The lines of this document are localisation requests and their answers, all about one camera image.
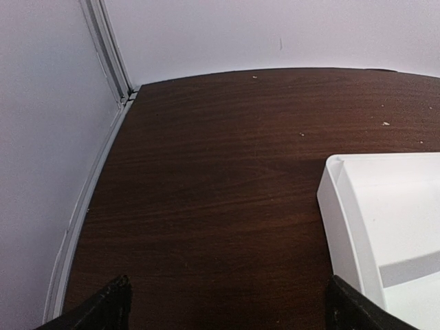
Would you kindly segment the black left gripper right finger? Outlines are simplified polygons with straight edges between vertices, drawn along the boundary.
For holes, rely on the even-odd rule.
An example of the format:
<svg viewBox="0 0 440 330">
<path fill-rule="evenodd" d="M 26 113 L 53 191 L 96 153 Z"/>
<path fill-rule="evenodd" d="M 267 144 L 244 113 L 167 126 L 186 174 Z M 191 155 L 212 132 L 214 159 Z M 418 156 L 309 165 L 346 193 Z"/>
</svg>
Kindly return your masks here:
<svg viewBox="0 0 440 330">
<path fill-rule="evenodd" d="M 329 279 L 324 299 L 326 329 L 414 329 L 412 325 L 384 311 L 337 275 Z"/>
</svg>

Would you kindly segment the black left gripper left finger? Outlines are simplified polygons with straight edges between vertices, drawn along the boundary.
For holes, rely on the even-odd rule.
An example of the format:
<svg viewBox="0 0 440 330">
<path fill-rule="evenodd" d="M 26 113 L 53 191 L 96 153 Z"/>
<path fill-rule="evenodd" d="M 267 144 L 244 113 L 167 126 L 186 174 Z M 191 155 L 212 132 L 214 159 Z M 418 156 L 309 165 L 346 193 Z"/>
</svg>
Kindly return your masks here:
<svg viewBox="0 0 440 330">
<path fill-rule="evenodd" d="M 128 276 L 117 276 L 79 306 L 39 329 L 128 329 L 131 301 L 132 286 Z"/>
</svg>

